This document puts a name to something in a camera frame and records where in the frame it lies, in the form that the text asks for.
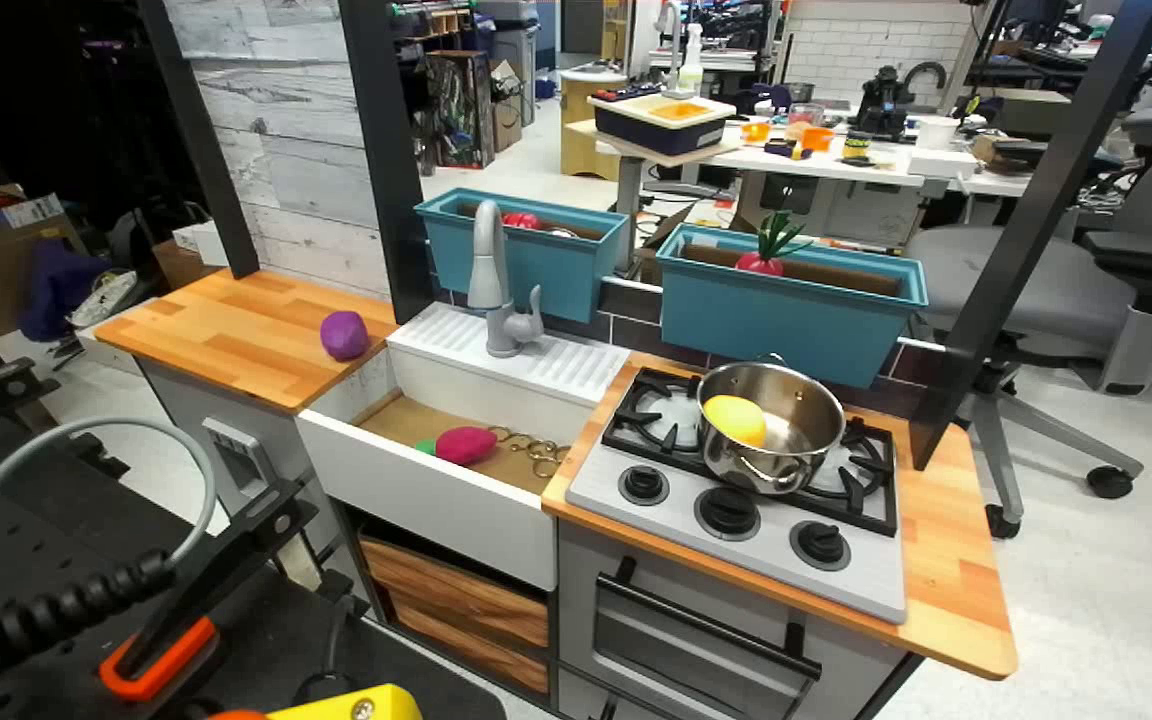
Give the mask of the purple plush toy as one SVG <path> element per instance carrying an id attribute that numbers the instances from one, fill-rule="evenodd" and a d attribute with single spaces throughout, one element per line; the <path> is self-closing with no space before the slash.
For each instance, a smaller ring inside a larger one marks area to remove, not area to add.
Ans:
<path id="1" fill-rule="evenodd" d="M 334 359 L 361 359 L 367 351 L 373 336 L 357 314 L 330 314 L 319 320 L 319 344 Z"/>

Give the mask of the white toy sink basin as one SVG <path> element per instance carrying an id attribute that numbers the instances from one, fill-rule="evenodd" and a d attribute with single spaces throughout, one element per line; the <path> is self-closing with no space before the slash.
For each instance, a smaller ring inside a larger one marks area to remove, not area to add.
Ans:
<path id="1" fill-rule="evenodd" d="M 428 303 L 297 430 L 334 501 L 552 591 L 556 524 L 539 498 L 624 359 L 617 344 L 562 336 L 493 359 L 481 318 Z M 493 430 L 498 454 L 472 468 L 440 459 L 450 430 Z"/>

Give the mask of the wooden drawer under sink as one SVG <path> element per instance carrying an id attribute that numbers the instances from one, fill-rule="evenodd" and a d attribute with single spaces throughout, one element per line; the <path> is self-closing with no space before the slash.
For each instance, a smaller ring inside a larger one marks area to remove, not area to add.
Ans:
<path id="1" fill-rule="evenodd" d="M 379 536 L 364 536 L 361 558 L 389 617 L 404 633 L 528 697 L 552 693 L 552 622 L 545 591 Z"/>

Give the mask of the grey toy faucet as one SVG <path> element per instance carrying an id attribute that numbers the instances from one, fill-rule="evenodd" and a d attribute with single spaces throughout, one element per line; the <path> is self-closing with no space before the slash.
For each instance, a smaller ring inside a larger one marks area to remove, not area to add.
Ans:
<path id="1" fill-rule="evenodd" d="M 498 202 L 481 202 L 472 217 L 472 271 L 469 307 L 488 320 L 488 356 L 511 359 L 545 349 L 539 293 L 528 293 L 528 307 L 511 307 L 510 289 L 510 235 Z"/>

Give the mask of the teal planter box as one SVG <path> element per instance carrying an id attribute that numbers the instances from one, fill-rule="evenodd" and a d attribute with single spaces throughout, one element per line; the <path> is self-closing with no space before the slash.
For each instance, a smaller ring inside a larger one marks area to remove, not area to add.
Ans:
<path id="1" fill-rule="evenodd" d="M 452 189 L 418 209 L 423 221 L 438 285 L 469 293 L 472 217 L 481 189 Z M 552 320 L 590 326 L 602 303 L 602 281 L 622 270 L 627 221 L 622 212 L 547 203 L 493 191 L 504 217 L 534 217 L 534 229 L 510 229 L 510 289 L 526 303 L 539 289 L 539 307 Z"/>
<path id="2" fill-rule="evenodd" d="M 924 263 L 885 254 L 787 248 L 754 271 L 748 233 L 680 223 L 659 248 L 659 341 L 722 359 L 772 359 L 868 390 L 929 307 Z"/>

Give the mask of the pink plush toy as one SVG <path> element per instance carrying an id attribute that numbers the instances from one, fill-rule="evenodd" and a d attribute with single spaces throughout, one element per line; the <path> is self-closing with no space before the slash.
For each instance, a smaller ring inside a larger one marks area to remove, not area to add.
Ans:
<path id="1" fill-rule="evenodd" d="M 498 433 L 493 430 L 450 430 L 438 437 L 438 455 L 452 463 L 481 463 L 498 454 Z"/>

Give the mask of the steel cooking pot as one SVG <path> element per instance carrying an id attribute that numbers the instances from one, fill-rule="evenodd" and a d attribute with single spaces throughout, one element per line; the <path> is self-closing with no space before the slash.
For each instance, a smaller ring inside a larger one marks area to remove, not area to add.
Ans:
<path id="1" fill-rule="evenodd" d="M 767 443 L 748 449 L 722 437 L 704 421 L 708 396 L 745 396 L 767 421 Z M 811 378 L 785 365 L 722 365 L 698 384 L 701 455 L 716 481 L 742 483 L 758 498 L 791 498 L 833 455 L 845 437 L 841 399 Z"/>

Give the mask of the black tray on table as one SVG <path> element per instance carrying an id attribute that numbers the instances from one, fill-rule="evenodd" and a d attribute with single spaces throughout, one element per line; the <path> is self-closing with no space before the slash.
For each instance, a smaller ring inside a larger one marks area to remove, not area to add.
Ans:
<path id="1" fill-rule="evenodd" d="M 711 148 L 723 135 L 723 123 L 736 117 L 732 106 L 690 95 L 633 95 L 633 101 L 598 101 L 598 128 L 624 146 L 683 157 Z"/>

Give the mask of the right teal planter box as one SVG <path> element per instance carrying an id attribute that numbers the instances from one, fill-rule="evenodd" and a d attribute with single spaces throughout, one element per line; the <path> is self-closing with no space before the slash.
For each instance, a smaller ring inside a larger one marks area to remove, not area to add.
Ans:
<path id="1" fill-rule="evenodd" d="M 754 271 L 748 233 L 680 223 L 659 248 L 659 341 L 722 359 L 772 359 L 868 390 L 929 307 L 924 263 L 885 254 L 787 248 Z"/>

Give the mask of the grey toy oven door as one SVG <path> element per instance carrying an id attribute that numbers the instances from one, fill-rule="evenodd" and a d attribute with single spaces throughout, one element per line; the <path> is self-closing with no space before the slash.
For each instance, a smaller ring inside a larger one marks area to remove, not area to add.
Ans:
<path id="1" fill-rule="evenodd" d="M 921 659 L 598 531 L 562 528 L 563 720 L 877 720 Z"/>

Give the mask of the grey toy stove top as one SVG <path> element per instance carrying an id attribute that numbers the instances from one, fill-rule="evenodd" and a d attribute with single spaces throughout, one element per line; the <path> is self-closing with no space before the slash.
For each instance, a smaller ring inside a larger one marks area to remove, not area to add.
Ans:
<path id="1" fill-rule="evenodd" d="M 704 468 L 698 384 L 639 373 L 568 501 L 894 625 L 908 613 L 897 449 L 864 421 L 799 494 L 758 498 Z"/>

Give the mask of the grey cabinet door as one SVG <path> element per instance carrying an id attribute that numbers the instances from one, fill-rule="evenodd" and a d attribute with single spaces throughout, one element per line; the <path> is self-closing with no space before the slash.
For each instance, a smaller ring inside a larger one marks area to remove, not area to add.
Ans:
<path id="1" fill-rule="evenodd" d="M 308 548 L 330 558 L 339 546 L 339 528 L 288 411 L 158 359 L 146 359 L 139 373 L 170 421 L 197 437 L 211 455 L 227 518 L 255 501 L 271 481 L 300 481 L 304 501 L 317 507 L 304 524 Z"/>

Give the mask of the yellow tool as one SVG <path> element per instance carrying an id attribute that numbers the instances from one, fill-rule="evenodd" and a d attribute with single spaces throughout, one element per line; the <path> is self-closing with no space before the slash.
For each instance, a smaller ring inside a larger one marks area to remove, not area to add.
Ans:
<path id="1" fill-rule="evenodd" d="M 418 697 L 401 683 L 373 683 L 288 710 L 226 710 L 209 720 L 423 720 Z"/>

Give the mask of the grey wood backsplash panel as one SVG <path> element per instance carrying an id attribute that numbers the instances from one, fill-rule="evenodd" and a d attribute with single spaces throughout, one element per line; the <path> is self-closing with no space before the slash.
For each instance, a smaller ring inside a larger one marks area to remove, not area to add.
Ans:
<path id="1" fill-rule="evenodd" d="M 235 278 L 438 301 L 389 0 L 138 0 Z"/>

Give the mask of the grey office chair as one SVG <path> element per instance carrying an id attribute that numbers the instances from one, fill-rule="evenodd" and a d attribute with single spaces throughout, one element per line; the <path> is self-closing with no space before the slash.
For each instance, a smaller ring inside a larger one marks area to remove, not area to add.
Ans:
<path id="1" fill-rule="evenodd" d="M 1092 455 L 1086 483 L 1101 501 L 1129 498 L 1146 474 L 1119 443 L 1026 404 L 1013 391 L 1013 378 L 1026 365 L 1075 367 L 1108 396 L 1137 396 L 1152 384 L 1152 165 L 1106 229 L 1044 244 L 961 404 L 961 421 L 974 430 L 995 483 L 988 503 L 995 542 L 1013 542 L 1026 522 L 1005 424 L 1026 424 Z"/>

